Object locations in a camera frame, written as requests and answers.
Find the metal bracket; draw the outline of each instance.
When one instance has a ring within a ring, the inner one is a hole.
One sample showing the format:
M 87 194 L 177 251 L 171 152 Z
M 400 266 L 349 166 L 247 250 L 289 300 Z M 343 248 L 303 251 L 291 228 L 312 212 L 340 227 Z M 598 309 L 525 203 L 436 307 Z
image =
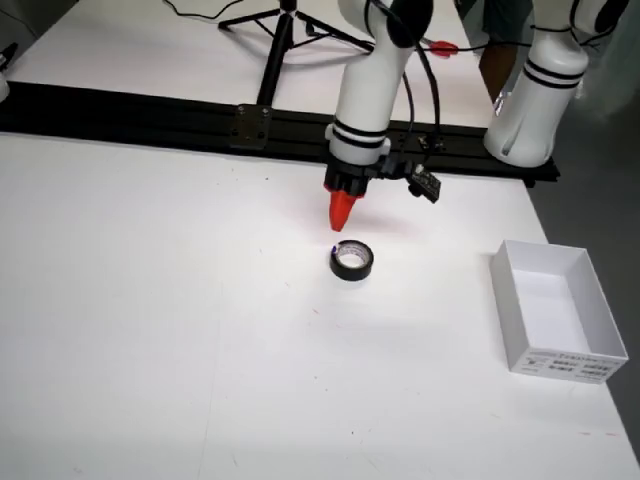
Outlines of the metal bracket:
M 264 150 L 269 140 L 271 107 L 264 105 L 238 105 L 231 124 L 229 145 L 246 150 Z

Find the roll of tape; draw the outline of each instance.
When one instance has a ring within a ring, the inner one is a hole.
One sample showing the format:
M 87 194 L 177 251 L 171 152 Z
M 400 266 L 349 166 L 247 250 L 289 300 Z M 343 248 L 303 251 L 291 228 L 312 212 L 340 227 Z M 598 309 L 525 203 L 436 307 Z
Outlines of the roll of tape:
M 344 240 L 331 249 L 330 265 L 342 280 L 364 280 L 373 267 L 373 251 L 358 240 Z

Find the white box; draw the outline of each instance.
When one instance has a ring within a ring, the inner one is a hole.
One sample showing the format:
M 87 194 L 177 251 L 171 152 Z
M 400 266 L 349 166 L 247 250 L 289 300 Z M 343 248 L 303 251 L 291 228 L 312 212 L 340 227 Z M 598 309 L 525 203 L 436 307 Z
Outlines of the white box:
M 512 372 L 602 383 L 628 360 L 586 250 L 505 241 L 491 276 Z

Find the black cable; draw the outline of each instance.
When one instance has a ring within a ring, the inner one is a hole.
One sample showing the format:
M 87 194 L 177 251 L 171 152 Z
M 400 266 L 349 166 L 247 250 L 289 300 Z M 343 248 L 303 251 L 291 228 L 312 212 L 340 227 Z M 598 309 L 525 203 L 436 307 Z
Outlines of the black cable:
M 446 48 L 446 47 L 427 47 L 427 48 L 423 48 L 422 50 L 424 50 L 425 52 L 447 52 L 447 51 L 451 51 L 451 52 L 473 52 L 475 50 L 482 50 L 484 48 L 487 47 L 494 47 L 494 46 L 501 46 L 501 45 L 513 45 L 516 47 L 530 47 L 531 44 L 530 43 L 523 43 L 523 42 L 487 42 L 487 43 L 483 43 L 482 45 L 476 45 L 475 47 L 468 47 L 468 48 Z
M 7 12 L 6 10 L 3 10 L 2 8 L 0 8 L 0 13 L 6 15 L 7 17 L 15 20 L 18 23 L 21 23 L 22 26 L 24 26 L 24 28 L 26 28 L 29 31 L 29 33 L 31 35 L 33 35 L 33 38 L 38 38 L 38 35 L 36 35 L 36 32 L 34 32 L 33 29 L 29 26 L 29 24 L 27 22 L 25 22 L 24 20 L 21 20 L 20 18 L 14 16 L 14 15 L 11 15 L 9 12 Z
M 431 97 L 432 97 L 432 101 L 433 101 L 433 116 L 434 116 L 433 135 L 432 135 L 432 138 L 429 141 L 429 154 L 428 154 L 428 157 L 430 157 L 434 153 L 435 147 L 436 147 L 436 142 L 440 138 L 440 91 L 438 89 L 438 80 L 436 79 L 436 76 L 434 75 L 433 70 L 431 69 L 431 64 L 429 63 L 429 59 L 427 58 L 427 54 L 424 52 L 424 50 L 420 46 L 420 40 L 421 39 L 414 38 L 413 37 L 413 33 L 404 24 L 402 19 L 400 17 L 398 17 L 398 15 L 396 15 L 395 12 L 393 12 L 386 5 L 384 5 L 380 0 L 367 0 L 367 2 L 365 4 L 366 5 L 365 6 L 365 8 L 366 8 L 366 10 L 365 10 L 365 24 L 368 24 L 367 16 L 369 14 L 369 9 L 367 7 L 371 3 L 373 3 L 378 8 L 378 10 L 380 10 L 387 18 L 392 19 L 394 22 L 396 22 L 398 25 L 400 25 L 405 30 L 405 33 L 407 34 L 407 36 L 413 41 L 413 45 L 414 45 L 414 47 L 416 49 L 416 52 L 418 52 L 418 57 L 420 58 L 420 62 L 422 63 L 422 67 L 424 68 L 425 73 L 427 74 L 427 78 L 429 79 L 429 86 L 431 87 Z
M 611 35 L 615 29 L 616 29 L 617 25 L 613 25 L 612 27 L 610 27 L 608 30 L 599 33 L 598 35 L 594 35 L 593 37 L 589 38 L 588 40 L 585 40 L 584 42 L 582 42 L 580 45 L 583 47 L 595 47 L 595 45 L 592 44 L 592 42 L 595 42 L 596 40 L 600 40 L 601 38 L 605 38 L 608 37 L 609 35 Z
M 229 2 L 224 7 L 222 7 L 222 9 L 218 13 L 216 13 L 214 16 L 209 16 L 209 15 L 201 15 L 199 13 L 184 13 L 179 11 L 178 8 L 173 3 L 171 3 L 170 0 L 162 0 L 162 1 L 167 5 L 169 5 L 169 7 L 171 7 L 171 10 L 173 10 L 173 13 L 175 13 L 179 17 L 201 18 L 203 20 L 217 20 L 218 18 L 220 18 L 220 15 L 222 15 L 224 12 L 227 11 L 229 7 L 232 7 L 237 3 L 244 2 L 244 0 L 233 0 L 232 2 Z
M 371 33 L 371 27 L 369 25 L 369 7 L 371 6 L 371 0 L 366 0 L 365 2 L 365 14 L 364 14 L 364 24 L 367 28 L 367 32 L 369 35 L 373 37 L 373 33 Z M 404 89 L 407 92 L 407 101 L 409 102 L 409 127 L 407 128 L 407 133 L 405 134 L 404 142 L 402 142 L 402 146 L 400 147 L 400 153 L 398 154 L 398 163 L 400 163 L 402 156 L 404 155 L 406 145 L 409 143 L 409 139 L 413 135 L 413 125 L 416 121 L 416 107 L 413 103 L 413 91 L 411 90 L 411 84 L 409 83 L 409 77 L 407 77 L 406 73 L 402 73 L 402 83 L 404 84 Z

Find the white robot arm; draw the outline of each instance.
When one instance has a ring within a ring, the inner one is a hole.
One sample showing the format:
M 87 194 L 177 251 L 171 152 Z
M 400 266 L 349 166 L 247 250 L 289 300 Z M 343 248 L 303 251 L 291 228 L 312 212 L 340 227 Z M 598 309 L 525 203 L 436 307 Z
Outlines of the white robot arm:
M 433 14 L 432 0 L 339 0 L 341 13 L 375 39 L 372 53 L 348 65 L 336 115 L 327 127 L 325 188 L 331 227 L 340 231 L 371 178 L 380 176 L 391 149 L 387 128 L 400 81 Z M 391 13 L 383 13 L 376 3 Z
M 485 136 L 494 157 L 518 167 L 537 167 L 549 159 L 560 119 L 589 63 L 573 30 L 609 31 L 628 2 L 534 0 L 536 31 L 529 57 Z

